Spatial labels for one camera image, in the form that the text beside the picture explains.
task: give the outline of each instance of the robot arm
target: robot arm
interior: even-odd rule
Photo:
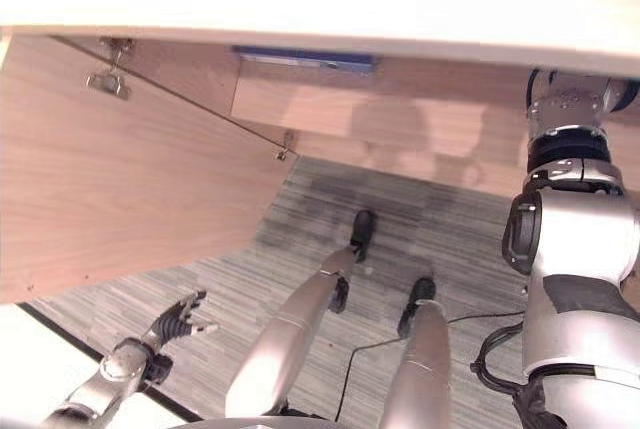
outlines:
[[[638,427],[640,316],[620,283],[635,263],[640,225],[601,127],[638,86],[560,73],[549,82],[547,95],[528,108],[529,174],[502,248],[507,263],[529,277],[529,382],[501,385],[502,392],[513,396],[527,429]]]
[[[218,329],[217,324],[189,322],[191,311],[206,296],[199,291],[163,312],[139,339],[126,338],[100,362],[98,371],[78,387],[45,421],[45,427],[102,428],[118,411],[122,401],[147,380],[162,383],[173,361],[160,354],[162,347],[178,337]]]

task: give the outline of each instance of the blue object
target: blue object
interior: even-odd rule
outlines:
[[[289,66],[326,67],[362,73],[373,72],[375,68],[375,58],[365,54],[341,54],[256,46],[233,46],[233,50],[245,61]]]

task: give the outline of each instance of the gray striped carpet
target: gray striped carpet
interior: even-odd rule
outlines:
[[[347,309],[324,317],[289,397],[296,409],[332,418],[351,350],[395,337],[418,276],[435,277],[436,299],[449,318],[524,308],[524,279],[500,257],[508,206],[506,199],[302,158],[246,250],[73,289],[33,305],[105,352],[146,330],[187,292],[207,289],[208,302],[198,312],[223,329],[168,346],[176,362],[160,389],[204,418],[220,417],[231,378],[268,318],[344,245],[356,211],[373,209],[378,232],[367,261],[354,272]],[[485,389],[469,372],[484,337],[517,320],[450,326],[453,427],[520,427],[510,399]],[[516,338],[491,354],[497,375],[521,380],[520,344]],[[356,356],[341,417],[347,427],[376,426],[402,349],[395,343]]]

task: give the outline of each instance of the open cabinet door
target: open cabinet door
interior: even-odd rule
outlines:
[[[295,157],[47,37],[5,38],[0,72],[0,302],[239,249]]]

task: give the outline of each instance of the metal hinge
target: metal hinge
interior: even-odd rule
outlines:
[[[291,129],[287,129],[284,132],[284,137],[282,141],[282,150],[278,151],[276,154],[276,159],[278,161],[287,160],[287,154],[289,153],[289,148],[291,147],[292,142],[293,142],[293,131]]]
[[[131,95],[131,89],[125,84],[124,76],[116,72],[122,55],[129,54],[133,49],[133,39],[103,37],[100,38],[100,42],[109,46],[111,50],[111,67],[104,72],[90,75],[87,78],[87,86],[126,101]]]

